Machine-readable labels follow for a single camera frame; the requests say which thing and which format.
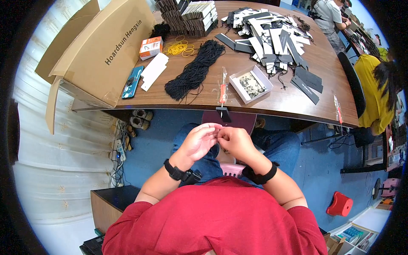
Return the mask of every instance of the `wooden table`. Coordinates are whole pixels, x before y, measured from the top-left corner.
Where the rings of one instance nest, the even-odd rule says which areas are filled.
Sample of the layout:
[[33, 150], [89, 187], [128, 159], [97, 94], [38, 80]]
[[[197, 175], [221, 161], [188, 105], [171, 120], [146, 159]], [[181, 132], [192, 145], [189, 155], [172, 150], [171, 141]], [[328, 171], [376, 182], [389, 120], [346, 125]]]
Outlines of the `wooden table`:
[[[227, 106], [230, 111], [259, 113], [267, 115], [282, 116], [288, 118], [297, 118], [303, 120], [311, 120], [322, 123], [339, 124], [336, 119], [336, 110], [334, 106], [335, 94], [342, 110], [343, 126], [356, 127], [358, 126], [358, 118], [356, 107], [354, 104], [353, 95], [350, 85], [348, 84], [344, 70], [338, 60], [336, 53], [331, 47], [329, 41], [322, 33], [317, 24], [309, 17], [293, 12], [287, 9], [276, 6], [259, 4], [253, 2], [236, 2], [236, 1], [220, 1], [215, 2], [219, 20], [228, 15], [229, 11], [234, 11], [240, 7], [251, 7], [254, 9], [266, 8], [270, 11], [278, 12], [282, 15], [290, 14], [301, 17], [311, 27], [311, 35], [313, 36], [315, 45], [305, 45], [305, 53], [302, 57], [309, 63], [309, 71], [322, 78], [323, 93], [317, 93], [320, 101], [315, 106], [312, 101], [301, 92], [298, 88], [290, 83], [293, 76], [292, 71], [281, 77], [286, 90], [281, 89], [282, 85], [278, 81], [277, 76], [272, 77], [270, 81], [274, 85], [272, 91], [261, 98], [244, 104], [237, 92], [232, 86], [228, 90], [228, 100], [224, 106]], [[215, 35], [226, 33], [227, 29], [221, 27], [221, 21], [218, 28], [210, 32], [206, 38], [186, 38], [189, 44], [193, 44], [195, 49], [200, 47], [200, 44], [206, 40], [215, 39]], [[230, 30], [226, 34], [232, 40], [240, 39], [234, 30]], [[167, 42], [173, 41], [175, 37], [168, 38]], [[225, 54], [218, 58], [215, 64], [210, 69], [206, 79], [203, 82], [203, 90], [197, 96], [189, 95], [187, 101], [177, 102], [170, 98], [164, 91], [164, 85], [181, 74], [184, 66], [190, 63], [195, 57], [182, 57], [181, 55], [169, 55], [167, 68], [158, 77], [156, 82], [146, 92], [138, 86], [135, 97], [133, 99], [120, 99], [116, 109], [204, 109], [215, 110], [217, 106], [217, 93], [219, 82], [222, 82], [222, 67], [225, 67], [228, 76], [237, 73], [245, 68], [253, 66], [256, 62], [249, 59], [249, 54], [235, 52], [229, 47], [226, 47]], [[139, 61], [136, 66], [147, 66], [151, 59]], [[98, 107], [91, 107], [75, 100], [72, 110], [100, 110]]]

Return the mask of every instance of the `yellow rubber band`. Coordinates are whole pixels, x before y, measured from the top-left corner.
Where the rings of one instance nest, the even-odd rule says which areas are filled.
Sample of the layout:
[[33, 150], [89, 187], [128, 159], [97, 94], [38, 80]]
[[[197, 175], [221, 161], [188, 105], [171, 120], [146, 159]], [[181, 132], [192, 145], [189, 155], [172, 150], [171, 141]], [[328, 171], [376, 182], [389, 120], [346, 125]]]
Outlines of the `yellow rubber band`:
[[184, 39], [185, 36], [180, 35], [176, 37], [174, 41], [168, 42], [166, 46], [163, 48], [162, 53], [166, 53], [166, 55], [178, 55], [181, 53], [183, 57], [188, 57], [192, 55], [195, 51], [194, 45], [188, 44], [188, 41]]

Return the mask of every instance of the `wrist strap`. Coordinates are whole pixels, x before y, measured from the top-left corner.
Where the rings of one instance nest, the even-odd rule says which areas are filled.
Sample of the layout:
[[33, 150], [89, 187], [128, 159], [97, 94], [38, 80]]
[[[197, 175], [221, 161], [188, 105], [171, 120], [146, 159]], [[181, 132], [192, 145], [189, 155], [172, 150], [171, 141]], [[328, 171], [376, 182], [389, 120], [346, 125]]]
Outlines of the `wrist strap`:
[[185, 182], [186, 185], [196, 184], [202, 178], [202, 174], [200, 173], [200, 171], [197, 170], [193, 172], [191, 169], [189, 169], [183, 172], [178, 167], [173, 167], [170, 164], [169, 159], [166, 159], [163, 164], [164, 168], [167, 170], [171, 178], [176, 181], [181, 180], [182, 182]]
[[279, 166], [278, 163], [272, 162], [272, 168], [265, 175], [255, 174], [254, 170], [247, 166], [242, 170], [242, 174], [251, 181], [253, 181], [256, 185], [264, 185], [266, 184], [267, 181], [269, 181], [275, 176], [277, 166]]

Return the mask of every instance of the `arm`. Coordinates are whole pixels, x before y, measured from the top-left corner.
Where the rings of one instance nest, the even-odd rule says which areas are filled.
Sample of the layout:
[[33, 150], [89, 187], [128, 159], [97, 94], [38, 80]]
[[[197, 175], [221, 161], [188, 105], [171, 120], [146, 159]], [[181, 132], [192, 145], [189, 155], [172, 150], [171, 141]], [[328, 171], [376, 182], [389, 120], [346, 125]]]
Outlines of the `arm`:
[[[245, 129], [226, 127], [218, 133], [218, 142], [234, 157], [247, 163], [256, 174], [265, 175], [271, 170], [272, 162], [258, 152]], [[279, 168], [263, 187], [286, 210], [295, 206], [307, 207], [306, 199], [295, 181]]]
[[[247, 161], [256, 174], [265, 175], [272, 168], [272, 162], [258, 150], [253, 152]], [[308, 207], [306, 198], [296, 182], [279, 168], [275, 176], [262, 186], [286, 210], [295, 206]]]
[[351, 22], [350, 22], [349, 20], [347, 20], [346, 22], [343, 22], [343, 23], [335, 23], [335, 24], [336, 24], [336, 26], [337, 26], [338, 29], [344, 30], [344, 29], [346, 29], [348, 26], [351, 25]]
[[[222, 128], [223, 126], [215, 123], [205, 123], [193, 128], [180, 148], [170, 157], [170, 164], [182, 171], [189, 170], [195, 161], [204, 157], [217, 143], [217, 134]], [[146, 201], [156, 204], [175, 190], [180, 182], [171, 178], [165, 167], [162, 166], [143, 184], [135, 202]]]
[[371, 126], [371, 134], [373, 136], [379, 135], [385, 131], [385, 128], [388, 124], [391, 123], [392, 119], [394, 118], [394, 111], [388, 112], [385, 116], [380, 116], [379, 120], [375, 120]]

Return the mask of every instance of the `paper box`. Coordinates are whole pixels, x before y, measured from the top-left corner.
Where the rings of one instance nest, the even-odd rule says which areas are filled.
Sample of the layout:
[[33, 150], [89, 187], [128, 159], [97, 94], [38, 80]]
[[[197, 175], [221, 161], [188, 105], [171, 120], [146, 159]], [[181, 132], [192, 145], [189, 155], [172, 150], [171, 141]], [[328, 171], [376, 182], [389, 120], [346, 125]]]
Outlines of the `paper box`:
[[163, 40], [161, 36], [145, 39], [140, 47], [140, 59], [146, 60], [163, 51]]
[[[249, 73], [250, 71], [253, 71], [255, 74], [255, 78], [257, 79], [257, 81], [265, 86], [265, 91], [258, 94], [257, 96], [251, 98], [249, 96], [249, 94], [247, 93], [247, 91], [245, 91], [245, 89], [242, 87], [241, 83], [237, 80], [238, 77], [241, 77], [242, 75]], [[269, 79], [264, 75], [264, 73], [256, 66], [252, 66], [249, 67], [247, 69], [242, 70], [239, 73], [235, 73], [233, 75], [231, 75], [229, 77], [230, 83], [232, 84], [232, 86], [235, 88], [235, 90], [237, 91], [237, 93], [239, 94], [239, 96], [242, 98], [242, 100], [244, 101], [245, 104], [252, 102], [258, 98], [260, 98], [261, 96], [265, 95], [266, 93], [269, 93], [273, 87], [272, 83], [269, 81]]]
[[51, 84], [46, 122], [54, 133], [58, 88], [87, 104], [114, 108], [155, 19], [146, 1], [90, 0], [64, 25], [35, 72]]

